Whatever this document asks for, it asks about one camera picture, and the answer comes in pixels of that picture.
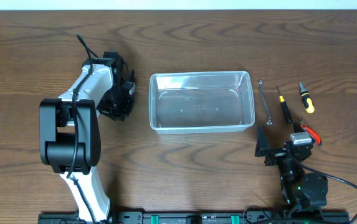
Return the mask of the slim black yellow screwdriver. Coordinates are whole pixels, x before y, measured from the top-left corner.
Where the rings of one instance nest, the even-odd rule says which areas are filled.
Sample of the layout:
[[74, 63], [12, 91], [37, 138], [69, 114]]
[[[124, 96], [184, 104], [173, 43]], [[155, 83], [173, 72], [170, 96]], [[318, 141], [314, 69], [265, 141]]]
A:
[[282, 109], [282, 112], [283, 112], [283, 117], [285, 119], [285, 121], [288, 123], [288, 124], [292, 124], [293, 123], [293, 118], [292, 118], [292, 115], [290, 113], [290, 110], [289, 110], [289, 107], [287, 105], [287, 102], [285, 101], [285, 98], [283, 97], [283, 95], [281, 94], [280, 90], [279, 90], [279, 87], [278, 87], [278, 84], [276, 83], [275, 84], [276, 87], [277, 87], [277, 91], [278, 91], [278, 95], [279, 95], [279, 100], [280, 100], [280, 105], [281, 105], [281, 109]]

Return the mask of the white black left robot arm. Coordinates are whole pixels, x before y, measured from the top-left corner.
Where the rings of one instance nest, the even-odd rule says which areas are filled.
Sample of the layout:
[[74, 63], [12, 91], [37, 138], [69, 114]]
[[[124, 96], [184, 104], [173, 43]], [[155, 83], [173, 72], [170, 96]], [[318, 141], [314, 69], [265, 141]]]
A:
[[76, 213], [43, 213], [39, 223], [116, 223], [117, 215], [101, 185], [98, 117], [123, 121], [134, 105], [134, 71], [118, 52], [92, 55], [78, 80], [58, 98], [39, 105], [40, 159], [69, 186]]

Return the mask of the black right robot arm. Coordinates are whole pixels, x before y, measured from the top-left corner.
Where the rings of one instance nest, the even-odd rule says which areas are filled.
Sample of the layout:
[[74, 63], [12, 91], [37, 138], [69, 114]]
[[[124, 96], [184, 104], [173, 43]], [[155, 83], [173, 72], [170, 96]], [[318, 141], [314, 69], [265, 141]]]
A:
[[321, 174], [306, 173], [302, 161], [312, 154], [315, 140], [293, 124], [295, 132], [282, 147], [272, 149], [262, 127], [257, 130], [255, 156], [263, 157], [266, 166], [277, 166], [283, 199], [288, 208], [282, 213], [292, 217], [297, 213], [312, 213], [327, 205], [328, 180]]

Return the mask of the clear plastic container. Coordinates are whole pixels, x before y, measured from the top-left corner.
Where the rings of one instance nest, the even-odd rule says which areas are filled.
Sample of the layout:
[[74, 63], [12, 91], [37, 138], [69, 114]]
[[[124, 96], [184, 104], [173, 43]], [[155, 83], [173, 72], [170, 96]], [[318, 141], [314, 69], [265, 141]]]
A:
[[149, 86], [150, 127], [158, 134], [242, 132], [255, 123], [246, 71], [156, 73]]

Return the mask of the stubby yellow black screwdriver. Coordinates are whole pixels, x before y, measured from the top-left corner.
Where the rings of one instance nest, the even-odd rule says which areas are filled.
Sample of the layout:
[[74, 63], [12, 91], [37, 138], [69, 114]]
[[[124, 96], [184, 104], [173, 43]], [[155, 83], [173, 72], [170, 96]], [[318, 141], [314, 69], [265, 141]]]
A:
[[313, 105], [313, 101], [310, 98], [308, 90], [305, 88], [303, 83], [301, 81], [298, 82], [299, 88], [300, 88], [300, 96], [302, 99], [302, 105], [304, 109], [306, 110], [307, 113], [314, 113], [315, 112], [315, 107]]

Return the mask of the red handled pliers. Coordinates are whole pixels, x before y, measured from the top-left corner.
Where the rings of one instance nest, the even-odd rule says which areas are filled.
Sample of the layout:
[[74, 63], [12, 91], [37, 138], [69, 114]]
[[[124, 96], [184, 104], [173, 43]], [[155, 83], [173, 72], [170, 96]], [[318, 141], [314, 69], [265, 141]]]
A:
[[298, 118], [298, 122], [300, 123], [300, 127], [306, 132], [308, 133], [319, 146], [322, 146], [322, 140], [320, 135], [314, 131], [311, 127], [309, 127], [309, 125], [306, 123], [306, 121], [300, 117]]

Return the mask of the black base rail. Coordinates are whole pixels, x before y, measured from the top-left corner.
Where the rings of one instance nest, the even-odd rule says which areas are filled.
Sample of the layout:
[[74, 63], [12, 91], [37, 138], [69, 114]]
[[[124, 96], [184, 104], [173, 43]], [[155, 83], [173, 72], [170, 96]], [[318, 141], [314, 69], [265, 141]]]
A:
[[350, 218], [347, 212], [296, 212], [289, 217], [279, 212], [250, 209], [244, 212], [217, 213], [113, 212], [108, 218], [99, 222], [119, 224], [349, 223]]

